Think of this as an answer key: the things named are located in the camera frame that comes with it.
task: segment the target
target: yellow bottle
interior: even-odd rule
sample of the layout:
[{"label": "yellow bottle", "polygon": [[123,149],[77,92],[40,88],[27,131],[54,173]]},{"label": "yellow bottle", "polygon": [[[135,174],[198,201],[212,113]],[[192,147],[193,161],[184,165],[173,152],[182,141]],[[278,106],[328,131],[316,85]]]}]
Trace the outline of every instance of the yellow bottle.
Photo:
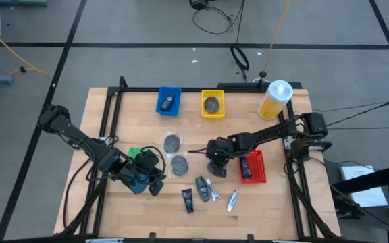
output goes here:
[{"label": "yellow bottle", "polygon": [[275,119],[292,98],[293,94],[294,90],[286,81],[273,81],[269,84],[265,97],[257,109],[257,113],[262,119]]}]

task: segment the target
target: green object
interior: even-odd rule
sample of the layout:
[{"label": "green object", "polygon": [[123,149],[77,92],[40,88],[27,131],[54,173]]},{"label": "green object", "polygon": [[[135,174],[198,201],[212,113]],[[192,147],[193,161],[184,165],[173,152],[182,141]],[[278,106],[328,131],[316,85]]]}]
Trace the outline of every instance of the green object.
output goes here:
[{"label": "green object", "polygon": [[131,147],[128,150],[128,156],[132,157],[133,159],[136,157],[136,155],[140,154],[140,148]]}]

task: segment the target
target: white paper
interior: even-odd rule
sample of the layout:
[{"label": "white paper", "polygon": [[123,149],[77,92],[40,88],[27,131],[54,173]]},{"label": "white paper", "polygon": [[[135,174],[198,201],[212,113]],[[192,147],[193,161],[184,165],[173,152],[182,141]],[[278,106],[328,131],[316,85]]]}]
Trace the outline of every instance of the white paper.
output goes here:
[{"label": "white paper", "polygon": [[[367,167],[342,166],[340,168],[340,172],[342,173],[343,179],[349,180],[352,178],[357,178],[359,176],[365,176],[374,172],[372,166]],[[361,192],[351,193],[351,199],[354,200],[354,202],[360,204],[361,207],[378,207],[388,205],[385,199],[385,195],[380,187],[368,189]]]}]

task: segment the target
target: wooden table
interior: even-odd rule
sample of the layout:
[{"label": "wooden table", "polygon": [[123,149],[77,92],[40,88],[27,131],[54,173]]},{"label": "wooden table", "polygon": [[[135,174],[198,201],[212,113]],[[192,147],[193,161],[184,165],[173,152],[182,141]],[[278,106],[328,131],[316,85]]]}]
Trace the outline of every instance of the wooden table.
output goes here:
[{"label": "wooden table", "polygon": [[[99,133],[106,92],[106,88],[90,89],[80,129],[91,137]],[[257,107],[264,94],[225,93],[226,116],[223,119],[203,119],[201,94],[193,92],[182,93],[177,117],[160,116],[155,112],[157,95],[156,92],[123,93],[116,132],[120,141],[115,144],[120,150],[127,153],[132,146],[156,146],[163,151],[166,132],[175,132],[183,138],[180,151],[201,149],[208,140],[218,136],[255,132],[278,123],[278,119],[264,121],[257,115]],[[294,90],[292,104],[296,115],[311,112],[307,90]],[[245,239],[247,234],[254,234],[255,239],[259,240],[297,239],[289,182],[283,172],[285,159],[282,140],[262,144],[258,149],[262,150],[265,160],[266,184],[241,184],[236,159],[229,162],[226,178],[215,177],[207,171],[207,158],[200,154],[188,154],[188,176],[166,178],[163,189],[156,197],[151,196],[148,190],[134,195],[121,182],[109,181],[99,235],[148,238],[150,232],[156,232],[158,238]],[[312,152],[311,156],[322,159],[320,152]],[[74,151],[68,179],[86,159],[83,151]],[[319,162],[308,161],[305,169],[313,207],[330,229],[340,235],[325,167]],[[88,188],[85,180],[87,171],[81,171],[71,187],[69,222],[84,204]],[[210,178],[222,199],[202,202],[195,185],[197,176]],[[192,214],[186,212],[181,195],[181,190],[187,188],[192,188],[194,192]],[[233,189],[238,190],[238,200],[232,212],[228,213],[226,205]],[[55,232],[63,229],[62,202]],[[305,235],[308,236],[305,210],[301,210],[301,216]],[[91,216],[88,232],[91,232],[92,224]]]}]

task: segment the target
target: blue bin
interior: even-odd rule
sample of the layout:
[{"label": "blue bin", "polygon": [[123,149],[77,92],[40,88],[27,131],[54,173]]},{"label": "blue bin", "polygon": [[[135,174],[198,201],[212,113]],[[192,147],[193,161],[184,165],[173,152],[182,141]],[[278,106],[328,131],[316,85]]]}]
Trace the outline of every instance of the blue bin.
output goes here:
[{"label": "blue bin", "polygon": [[[170,110],[162,111],[160,110],[160,106],[162,102],[166,99],[166,97],[174,94],[175,101],[172,103]],[[160,87],[159,90],[159,98],[157,100],[157,106],[155,111],[160,115],[177,115],[180,111],[180,103],[181,103],[181,88],[179,87]]]}]

